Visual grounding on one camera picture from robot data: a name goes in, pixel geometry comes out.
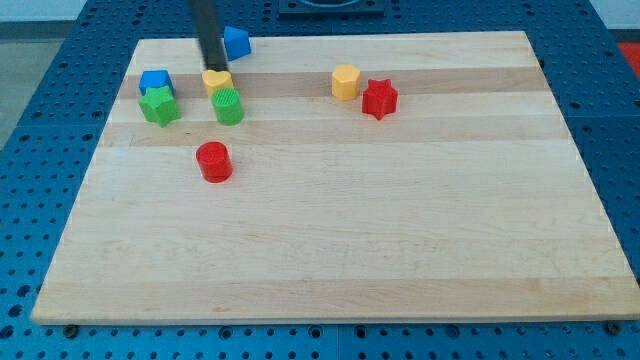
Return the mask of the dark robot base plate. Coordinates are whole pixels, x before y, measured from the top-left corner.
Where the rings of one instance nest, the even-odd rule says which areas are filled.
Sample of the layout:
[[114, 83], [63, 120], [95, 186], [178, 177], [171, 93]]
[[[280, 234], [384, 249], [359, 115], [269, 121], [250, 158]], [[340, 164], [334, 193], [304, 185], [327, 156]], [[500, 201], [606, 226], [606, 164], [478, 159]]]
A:
[[278, 16], [383, 15], [387, 0], [277, 0]]

